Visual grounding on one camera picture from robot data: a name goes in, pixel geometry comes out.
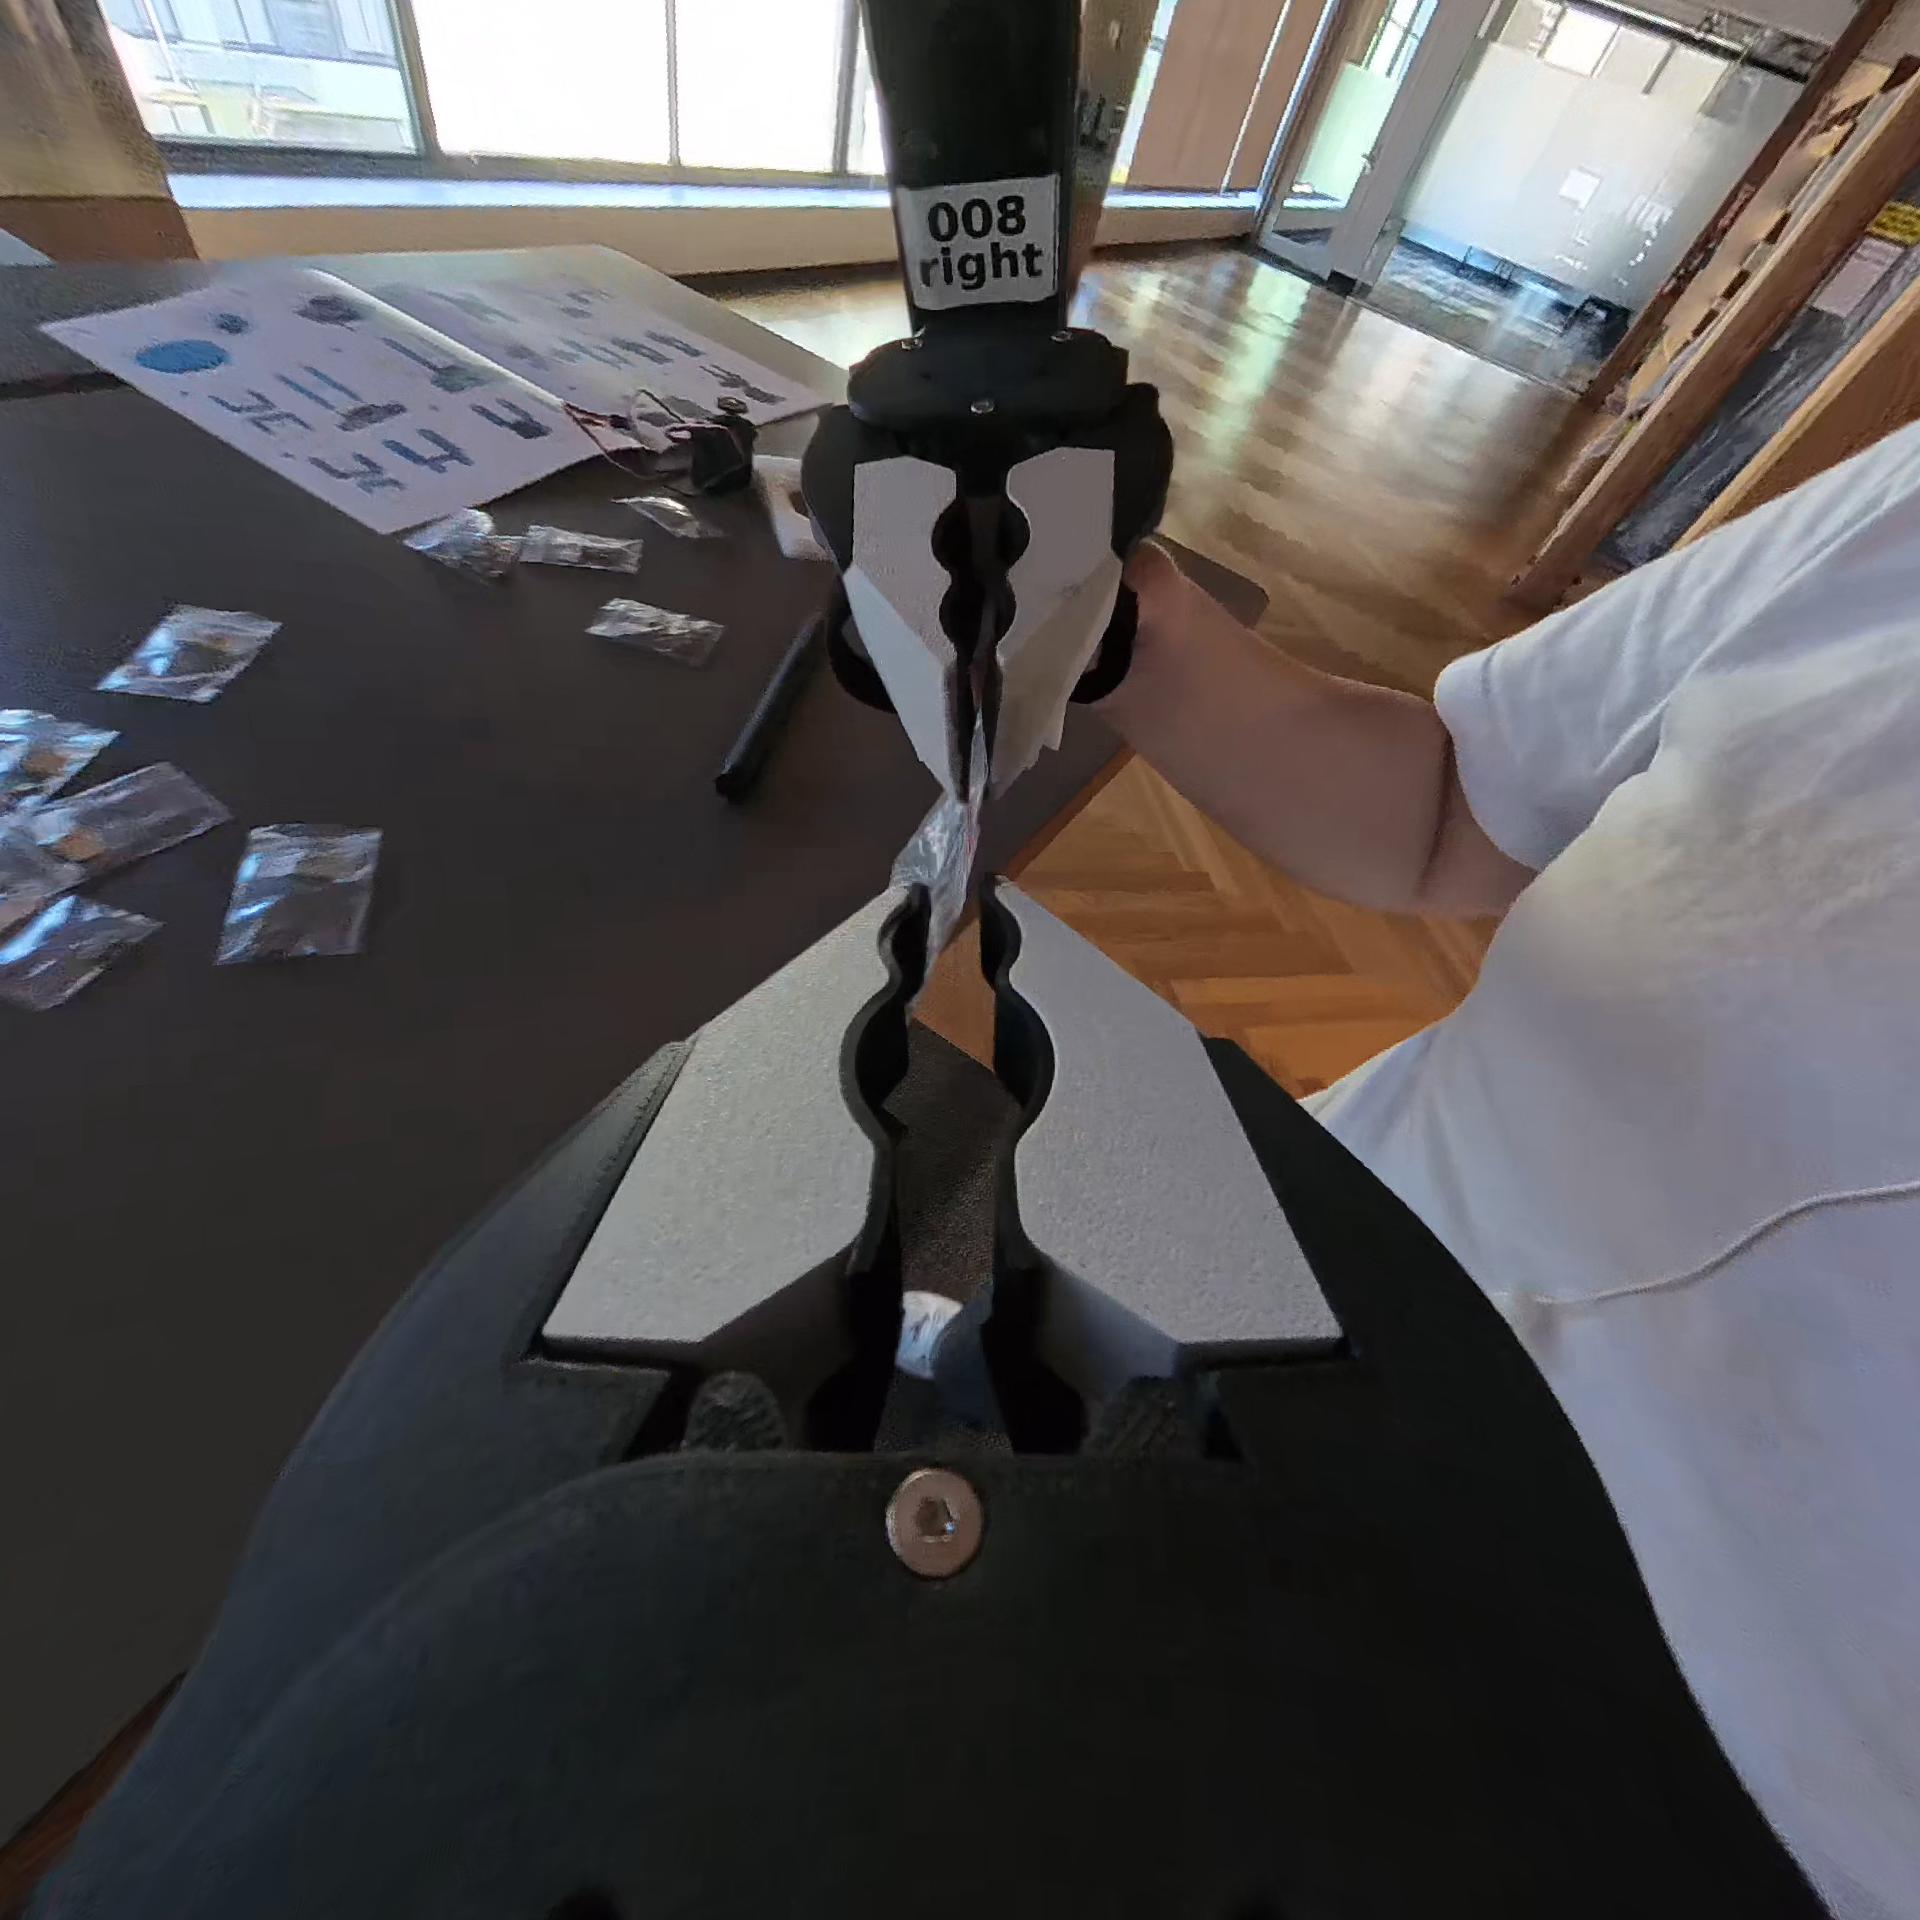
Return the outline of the white blue instruction booklet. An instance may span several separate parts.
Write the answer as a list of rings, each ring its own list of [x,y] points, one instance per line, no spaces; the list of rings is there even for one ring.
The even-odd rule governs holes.
[[[610,248],[209,263],[34,296],[59,369],[117,377],[380,536],[697,426],[810,433],[841,376]]]

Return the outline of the white foam block round hole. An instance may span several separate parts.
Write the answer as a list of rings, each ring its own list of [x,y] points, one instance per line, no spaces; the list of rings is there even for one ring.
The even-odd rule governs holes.
[[[832,549],[816,536],[799,455],[760,453],[752,469],[752,490],[784,561],[837,564]]]

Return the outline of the clear zip bag red strip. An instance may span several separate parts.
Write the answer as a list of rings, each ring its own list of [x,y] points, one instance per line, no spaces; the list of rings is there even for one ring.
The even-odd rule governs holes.
[[[993,1291],[1000,1156],[1012,1108],[993,1067],[927,1017],[959,977],[952,952],[978,960],[963,931],[976,880],[985,748],[967,796],[943,797],[896,860],[919,915],[919,960],[905,1007],[905,1069],[884,1112],[899,1128],[896,1220],[903,1324],[896,1370],[959,1400],[978,1396],[978,1337]]]

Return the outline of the black marker pen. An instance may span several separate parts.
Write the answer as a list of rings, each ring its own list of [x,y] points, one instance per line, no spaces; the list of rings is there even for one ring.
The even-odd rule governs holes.
[[[713,777],[713,792],[723,803],[744,805],[760,792],[802,695],[825,661],[825,645],[828,611],[820,611],[784,649],[775,674],[723,759]]]

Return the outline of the scattered small clear parts bags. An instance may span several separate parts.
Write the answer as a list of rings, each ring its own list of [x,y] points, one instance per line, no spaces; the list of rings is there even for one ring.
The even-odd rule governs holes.
[[[640,538],[536,523],[520,536],[468,507],[405,536],[403,547],[488,584],[516,567],[602,570],[633,577]],[[244,611],[179,605],[99,691],[209,704],[249,667],[280,623]],[[87,880],[169,853],[228,825],[228,810],[171,764],[65,789],[112,746],[112,729],[4,712],[4,1003],[48,1013],[76,1000],[157,922],[82,895]],[[215,963],[219,968],[341,959],[368,936],[383,829],[268,824],[247,833]]]

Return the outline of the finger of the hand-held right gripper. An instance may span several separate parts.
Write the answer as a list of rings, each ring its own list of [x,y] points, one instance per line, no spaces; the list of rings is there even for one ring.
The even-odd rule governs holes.
[[[1052,449],[978,500],[978,692],[989,755],[1040,755],[1064,741],[1067,701],[1120,595],[1113,473],[1105,449]]]
[[[959,473],[947,465],[903,453],[858,461],[843,585],[856,636],[911,748],[952,801],[964,801],[961,655],[944,627],[954,577],[935,552],[938,523],[955,500]]]

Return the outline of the wooden storage rack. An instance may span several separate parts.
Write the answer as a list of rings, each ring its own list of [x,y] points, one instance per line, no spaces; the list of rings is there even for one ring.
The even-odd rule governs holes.
[[[1584,392],[1595,439],[1551,536],[1507,588],[1512,609],[1547,612],[1594,571],[1603,541],[1731,403],[1913,165],[1916,4],[1859,4]]]

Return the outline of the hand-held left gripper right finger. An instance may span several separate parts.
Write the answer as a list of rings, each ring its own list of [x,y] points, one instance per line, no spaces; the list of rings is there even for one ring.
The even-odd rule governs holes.
[[[1017,1451],[1081,1451],[1129,1400],[1325,1361],[1343,1327],[1208,1037],[1004,879],[978,900],[1016,1101],[978,1336]]]

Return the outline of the person's right forearm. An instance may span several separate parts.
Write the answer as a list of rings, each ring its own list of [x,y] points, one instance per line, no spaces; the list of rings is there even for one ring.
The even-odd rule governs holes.
[[[1413,917],[1507,912],[1536,871],[1482,825],[1439,709],[1292,664],[1301,700],[1263,741],[1163,777],[1317,895]]]

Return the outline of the glass partition door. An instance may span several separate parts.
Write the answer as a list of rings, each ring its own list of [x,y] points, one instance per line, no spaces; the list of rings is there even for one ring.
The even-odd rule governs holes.
[[[1258,251],[1579,394],[1834,49],[1849,8],[1325,4]]]

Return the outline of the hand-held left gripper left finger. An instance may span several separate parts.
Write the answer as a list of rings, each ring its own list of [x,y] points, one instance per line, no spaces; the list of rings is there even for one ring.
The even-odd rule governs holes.
[[[799,1448],[871,1444],[903,1322],[884,1108],[927,963],[928,887],[893,884],[690,1037],[549,1351],[752,1376]]]

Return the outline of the person's white t-shirt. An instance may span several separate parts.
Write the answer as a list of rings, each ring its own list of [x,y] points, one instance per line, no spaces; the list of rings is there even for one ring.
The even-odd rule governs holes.
[[[1433,701],[1531,880],[1308,1112],[1544,1372],[1825,1906],[1916,1915],[1916,426]]]

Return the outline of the person's right hand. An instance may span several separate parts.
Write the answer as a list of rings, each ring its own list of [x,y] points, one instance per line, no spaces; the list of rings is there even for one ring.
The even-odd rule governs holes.
[[[1144,541],[1122,584],[1136,597],[1135,652],[1100,712],[1159,772],[1227,759],[1299,704],[1295,664],[1184,575],[1163,541]]]

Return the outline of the dark grey desk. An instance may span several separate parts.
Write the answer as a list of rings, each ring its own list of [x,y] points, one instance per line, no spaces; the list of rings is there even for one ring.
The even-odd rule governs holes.
[[[752,493],[640,577],[485,584],[104,376],[4,384],[4,707],[228,825],[87,890],[157,931],[4,1007],[4,1839],[193,1664],[287,1451],[413,1273],[658,1044],[861,903],[931,803],[813,687],[713,776],[829,570]],[[280,623],[209,704],[99,684]],[[252,827],[383,829],[355,956],[219,968]]]

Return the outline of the large glass window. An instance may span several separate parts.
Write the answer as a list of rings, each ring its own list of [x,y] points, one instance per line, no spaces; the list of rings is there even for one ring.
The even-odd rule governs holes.
[[[858,4],[104,3],[181,154],[653,176],[884,169]]]

